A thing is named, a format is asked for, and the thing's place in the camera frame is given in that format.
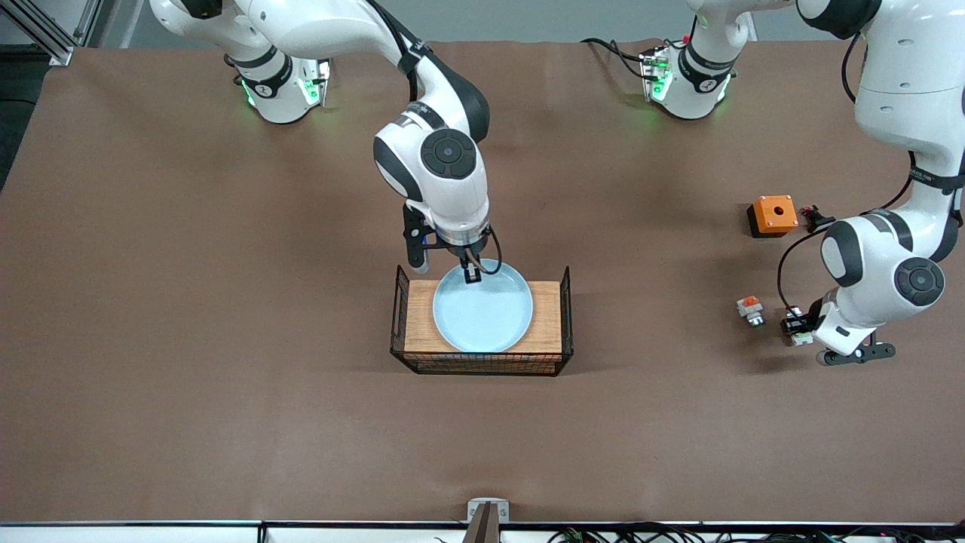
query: small electronic component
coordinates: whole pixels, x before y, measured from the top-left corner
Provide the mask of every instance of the small electronic component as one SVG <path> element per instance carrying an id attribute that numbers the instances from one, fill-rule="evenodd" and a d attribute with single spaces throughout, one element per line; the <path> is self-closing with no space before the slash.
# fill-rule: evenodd
<path id="1" fill-rule="evenodd" d="M 804 217 L 805 222 L 807 222 L 808 233 L 813 234 L 819 230 L 824 230 L 836 219 L 832 216 L 824 216 L 817 209 L 817 206 L 805 206 L 801 208 L 801 216 Z"/>
<path id="2" fill-rule="evenodd" d="M 756 296 L 749 296 L 737 301 L 737 313 L 754 328 L 764 326 L 763 310 L 764 306 Z"/>
<path id="3" fill-rule="evenodd" d="M 781 331 L 794 347 L 814 343 L 811 327 L 808 325 L 804 312 L 797 305 L 792 305 L 781 321 Z"/>
<path id="4" fill-rule="evenodd" d="M 755 238 L 779 238 L 797 228 L 797 212 L 790 196 L 761 196 L 747 208 L 751 235 Z"/>

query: floor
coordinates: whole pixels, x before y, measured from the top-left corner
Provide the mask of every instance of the floor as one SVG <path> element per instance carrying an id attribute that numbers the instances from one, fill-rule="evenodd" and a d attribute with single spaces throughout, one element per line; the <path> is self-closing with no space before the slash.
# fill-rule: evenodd
<path id="1" fill-rule="evenodd" d="M 436 42 L 578 42 L 588 37 L 631 42 L 683 34 L 692 18 L 682 0 L 383 0 L 382 5 L 417 35 Z M 754 23 L 760 40 L 830 38 L 805 26 L 791 9 L 754 14 Z M 148 0 L 106 2 L 95 30 L 91 43 L 102 47 L 211 46 L 167 32 Z M 16 28 L 0 17 L 0 44 L 22 42 L 14 34 Z M 47 67 L 42 56 L 31 54 L 36 52 L 29 45 L 0 46 L 0 99 L 37 98 Z M 0 187 L 31 111 L 27 103 L 0 101 Z"/>

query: connector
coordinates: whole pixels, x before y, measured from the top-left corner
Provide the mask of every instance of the connector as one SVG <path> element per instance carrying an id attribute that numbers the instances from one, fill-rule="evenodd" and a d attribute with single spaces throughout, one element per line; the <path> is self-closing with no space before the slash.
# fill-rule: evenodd
<path id="1" fill-rule="evenodd" d="M 832 216 L 824 216 L 820 211 L 817 210 L 817 206 L 805 206 L 801 208 L 801 216 L 808 223 L 808 233 L 813 234 L 824 230 L 836 219 Z"/>

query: green led light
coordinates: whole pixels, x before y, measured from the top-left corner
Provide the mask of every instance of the green led light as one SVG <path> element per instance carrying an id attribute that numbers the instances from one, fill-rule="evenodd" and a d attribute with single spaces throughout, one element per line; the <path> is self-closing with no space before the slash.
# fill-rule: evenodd
<path id="1" fill-rule="evenodd" d="M 658 101 L 664 99 L 667 96 L 667 89 L 673 82 L 674 74 L 670 70 L 664 71 L 663 77 L 653 84 L 653 99 Z"/>
<path id="2" fill-rule="evenodd" d="M 251 89 L 248 88 L 248 84 L 244 82 L 244 79 L 241 80 L 241 88 L 244 89 L 244 94 L 248 97 L 248 103 L 250 103 L 252 107 L 255 107 L 255 98 L 251 96 Z"/>
<path id="3" fill-rule="evenodd" d="M 301 83 L 302 94 L 305 95 L 305 101 L 309 105 L 315 105 L 318 103 L 320 98 L 318 97 L 318 85 L 313 83 L 311 80 L 306 81 L 299 78 L 298 81 Z"/>

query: wooden board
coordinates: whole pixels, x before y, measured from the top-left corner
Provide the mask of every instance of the wooden board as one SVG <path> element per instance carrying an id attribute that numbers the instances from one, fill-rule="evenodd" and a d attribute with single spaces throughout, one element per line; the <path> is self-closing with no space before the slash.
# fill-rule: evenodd
<path id="1" fill-rule="evenodd" d="M 560 283 L 527 281 L 533 291 L 533 322 L 530 329 L 507 353 L 561 353 L 563 339 L 560 314 Z M 439 281 L 416 279 L 409 283 L 408 315 L 405 320 L 405 350 L 417 353 L 458 353 L 432 318 L 432 298 Z"/>

